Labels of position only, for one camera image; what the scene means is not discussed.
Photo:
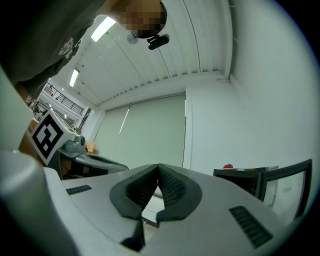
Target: printed graphic on shirt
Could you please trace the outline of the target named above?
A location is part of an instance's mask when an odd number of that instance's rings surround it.
[[[70,55],[73,53],[73,48],[64,56],[66,59],[70,58]]]
[[[73,46],[74,46],[74,39],[73,37],[70,37],[68,41],[65,42],[61,47],[59,51],[59,55],[60,56],[65,55],[67,52],[69,52],[72,49]]]
[[[32,139],[42,155],[47,159],[63,134],[64,132],[51,115],[48,114],[33,134]]]

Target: camera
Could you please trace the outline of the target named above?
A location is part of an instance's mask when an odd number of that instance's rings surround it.
[[[164,35],[157,34],[154,37],[147,39],[150,50],[155,50],[161,46],[166,45],[167,43],[169,43],[169,40],[170,40],[170,37],[167,34],[164,34]]]

